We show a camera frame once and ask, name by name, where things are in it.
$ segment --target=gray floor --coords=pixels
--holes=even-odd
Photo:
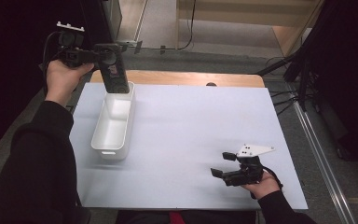
[[[157,31],[150,32],[153,29],[157,29],[157,24],[158,26],[164,26],[161,24],[161,21],[156,23],[156,18],[153,19],[153,16],[158,13],[166,13],[166,11],[156,10],[156,8],[162,6],[171,8],[172,1],[173,0],[149,0],[145,20],[140,33],[140,39],[144,41],[143,47],[159,48],[159,46],[165,45],[169,48],[172,46],[171,31],[165,30],[166,32],[160,33]],[[234,30],[238,30],[237,25],[232,27]],[[194,46],[192,49],[166,51],[164,54],[160,54],[159,51],[152,49],[142,49],[139,53],[135,54],[133,49],[128,49],[123,53],[123,57],[127,69],[215,72],[233,74],[233,76],[235,76],[235,74],[252,74],[263,69],[267,64],[279,60],[273,59],[269,61],[270,58],[280,57],[282,54],[278,51],[278,44],[268,27],[255,26],[249,29],[253,31],[248,32],[246,35],[231,35],[229,31],[225,31],[225,34],[229,35],[229,37],[227,36],[227,38],[225,38],[222,34],[219,34],[215,40],[205,41],[205,39],[199,36],[208,34],[208,36],[212,38],[213,34],[204,33],[205,31],[202,31],[201,25],[195,25]],[[233,36],[237,36],[240,39],[233,39]],[[181,40],[184,40],[183,43],[185,43],[185,34],[183,34]],[[237,47],[227,47],[229,45],[240,46],[241,44],[241,48],[243,49],[240,50],[238,50]],[[287,91],[286,83],[282,80],[284,70],[284,68],[281,68],[272,72],[273,75],[263,77],[266,87],[270,91]],[[77,88],[77,92],[75,92],[70,105],[76,106],[83,85],[84,82]],[[289,97],[289,94],[283,94],[274,97],[273,101],[279,102]],[[42,100],[43,95],[39,92],[33,101],[29,103],[28,107],[25,108],[14,121],[0,141],[0,170],[7,159],[9,145],[14,131],[33,117],[34,112]],[[276,109],[280,111],[282,107],[278,106]],[[339,185],[342,187],[358,223],[358,161],[343,161],[337,157],[336,146],[324,124],[323,118],[314,111],[311,104],[307,104],[307,109],[312,127],[317,133],[324,154],[337,177]],[[301,126],[295,108],[291,106],[280,114],[279,121],[310,208],[309,210],[301,212],[307,213],[318,223],[341,223],[337,209],[324,183],[324,178],[310,149],[309,141]],[[115,223],[115,210],[92,208],[91,212],[91,223]]]

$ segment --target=table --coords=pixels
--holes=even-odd
[[[290,55],[312,27],[324,0],[197,0],[195,21],[272,25],[283,56]],[[176,0],[176,47],[179,20],[191,20],[194,0]]]
[[[85,206],[259,209],[258,203],[244,189],[226,187],[210,173],[210,168],[225,172],[238,170],[238,163],[224,161],[222,152],[236,153],[247,143],[277,148],[260,160],[280,177],[292,207],[307,209],[267,89],[178,85],[205,85],[212,81],[217,85],[263,87],[261,77],[127,73],[128,79],[136,83],[136,109],[130,152],[125,160],[104,161],[90,146],[105,95],[103,84],[98,83],[99,74],[94,74],[92,82],[86,84],[74,114],[70,139],[76,155],[78,193]],[[238,83],[238,79],[249,82]],[[170,85],[150,85],[153,80]]]

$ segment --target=human hand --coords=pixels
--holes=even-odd
[[[45,100],[66,106],[80,79],[93,67],[93,63],[70,68],[59,60],[50,62],[47,71],[48,94]]]
[[[268,172],[264,172],[260,183],[251,184],[251,185],[242,185],[241,187],[251,191],[255,195],[257,200],[263,198],[264,196],[272,192],[281,190],[275,178]]]

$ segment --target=white plastic bin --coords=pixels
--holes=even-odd
[[[106,160],[123,160],[129,152],[131,128],[135,110],[135,88],[129,82],[130,92],[107,93],[91,146]]]

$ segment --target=white table surface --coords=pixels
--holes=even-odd
[[[263,165],[284,184],[294,209],[307,209],[276,112],[265,88],[136,85],[128,157],[105,161],[90,146],[105,95],[86,84],[70,135],[84,206],[117,209],[259,209],[241,187],[226,187],[210,168],[239,170],[222,152],[243,144],[275,147]]]

